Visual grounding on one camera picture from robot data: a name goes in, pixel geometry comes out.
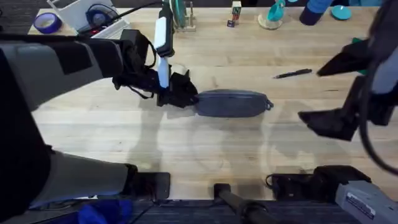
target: teal cup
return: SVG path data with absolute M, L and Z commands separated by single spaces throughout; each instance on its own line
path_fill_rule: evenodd
M 285 6 L 284 0 L 277 1 L 270 9 L 267 15 L 267 19 L 272 22 L 276 22 L 282 19 L 284 16 L 284 9 Z

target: teal object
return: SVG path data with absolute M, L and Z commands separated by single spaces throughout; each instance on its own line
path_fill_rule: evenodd
M 354 37 L 352 43 L 357 43 L 357 42 L 360 42 L 360 41 L 363 41 L 363 40 Z M 362 75 L 366 75 L 366 69 L 364 69 L 364 70 L 359 70 L 358 72 L 359 72 L 360 74 L 362 74 Z
M 178 24 L 180 27 L 185 27 L 185 3 L 182 0 L 174 0 L 175 14 L 177 15 Z
M 351 18 L 351 10 L 345 6 L 334 6 L 331 9 L 331 15 L 338 20 L 347 20 Z
M 267 19 L 272 22 L 279 21 L 284 16 L 285 0 L 277 1 L 270 9 Z

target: gray sleeve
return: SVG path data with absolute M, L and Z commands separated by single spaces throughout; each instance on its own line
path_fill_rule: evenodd
M 86 44 L 82 45 L 87 49 L 92 66 L 67 75 L 56 52 L 47 45 L 0 45 L 31 111 L 58 95 L 104 77 L 93 51 Z

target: black wire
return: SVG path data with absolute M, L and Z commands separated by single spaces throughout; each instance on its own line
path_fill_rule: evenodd
M 398 175 L 398 169 L 390 166 L 385 163 L 383 159 L 379 157 L 379 155 L 375 152 L 372 142 L 369 139 L 368 134 L 368 104 L 370 100 L 370 92 L 373 84 L 373 79 L 376 74 L 376 69 L 378 63 L 372 63 L 368 68 L 369 73 L 366 75 L 365 84 L 361 92 L 361 105 L 359 107 L 359 135 L 361 136 L 361 142 L 365 151 L 369 155 L 369 157 L 382 169 L 391 174 Z
M 151 208 L 153 208 L 156 204 L 153 203 L 152 205 L 149 205 L 146 209 L 144 209 L 138 216 L 135 217 L 135 219 L 133 219 L 133 221 L 131 221 L 130 224 L 134 224 L 136 221 L 138 221 L 138 219 L 140 219 L 143 215 L 145 215 L 145 213 L 147 213 Z
M 122 14 L 119 14 L 118 16 L 115 16 L 112 19 L 110 19 L 109 21 L 104 22 L 103 24 L 100 24 L 100 25 L 98 25 L 96 27 L 93 27 L 93 28 L 91 28 L 89 30 L 82 31 L 79 34 L 82 35 L 82 34 L 86 34 L 86 33 L 89 33 L 91 31 L 94 31 L 94 30 L 98 30 L 98 29 L 102 28 L 103 26 L 107 26 L 109 23 L 115 21 L 116 19 L 120 19 L 123 16 L 128 15 L 128 14 L 130 14 L 132 12 L 135 12 L 137 10 L 140 10 L 140 9 L 142 9 L 144 7 L 153 6 L 153 5 L 156 5 L 156 4 L 168 4 L 168 3 L 167 2 L 163 2 L 163 1 L 154 1 L 154 2 L 147 3 L 147 4 L 143 4 L 141 6 L 138 6 L 138 7 L 135 7 L 133 9 L 130 9 L 130 10 L 128 10 L 128 11 L 122 13 Z
M 56 221 L 56 220 L 58 220 L 59 218 L 66 217 L 66 216 L 71 215 L 71 214 L 76 213 L 76 212 L 77 212 L 77 211 L 72 211 L 72 212 L 70 212 L 70 213 L 65 213 L 65 214 L 62 214 L 62 215 L 59 215 L 59 216 L 56 216 L 56 217 L 52 217 L 52 218 L 49 218 L 49 219 L 46 219 L 46 220 L 39 220 L 39 221 L 36 221 L 36 222 L 32 222 L 32 223 L 30 223 L 30 224 L 53 223 L 52 221 Z
M 152 49 L 152 53 L 154 54 L 154 62 L 148 66 L 149 68 L 152 68 L 156 64 L 156 50 L 155 50 L 154 45 L 149 40 L 148 40 L 148 43 L 150 45 L 150 48 Z
M 154 206 L 158 206 L 160 208 L 211 208 L 211 207 L 215 207 L 215 206 L 220 206 L 220 205 L 224 205 L 224 203 L 212 203 L 211 205 L 206 205 L 206 206 L 176 206 L 176 205 L 169 205 L 169 206 L 165 206 L 168 203 L 170 203 L 172 200 L 167 200 L 164 203 L 159 203 L 157 200 L 153 200 L 152 201 L 152 205 L 149 205 L 146 209 L 144 209 L 138 216 L 135 217 L 135 219 L 133 219 L 133 221 L 131 221 L 129 224 L 134 224 L 135 222 L 137 222 L 143 215 L 145 215 L 151 208 L 153 208 Z
M 116 12 L 113 8 L 111 8 L 111 7 L 107 6 L 107 5 L 104 5 L 104 4 L 100 4 L 100 3 L 92 4 L 92 5 L 87 9 L 87 12 L 90 11 L 90 9 L 91 9 L 92 7 L 94 7 L 94 6 L 103 6 L 103 7 L 105 7 L 105 8 L 108 8 L 109 10 L 113 11 L 114 13 L 116 13 L 116 15 L 118 15 L 118 12 Z
M 273 177 L 275 174 L 269 174 L 267 177 L 266 177 L 266 187 L 268 188 L 268 189 L 271 189 L 271 190 L 273 190 L 274 188 L 272 187 L 272 184 L 270 184 L 269 182 L 268 182 L 268 179 L 270 178 L 270 177 Z
M 141 96 L 141 98 L 144 99 L 144 100 L 149 99 L 149 98 L 153 98 L 154 95 L 155 95 L 155 93 L 152 93 L 150 96 L 146 96 L 146 95 L 143 95 L 142 93 L 138 92 L 136 89 L 134 89 L 131 86 L 127 86 L 127 87 L 129 87 L 129 89 L 131 91 L 133 91 L 134 93 L 137 93 L 139 96 Z

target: black pen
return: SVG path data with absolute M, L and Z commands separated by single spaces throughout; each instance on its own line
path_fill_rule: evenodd
M 291 77 L 291 76 L 295 76 L 295 75 L 307 74 L 307 73 L 311 73 L 311 72 L 312 72 L 311 69 L 306 68 L 306 69 L 297 70 L 295 72 L 288 72 L 285 74 L 280 74 L 280 75 L 275 76 L 274 78 L 286 78 L 286 77 Z

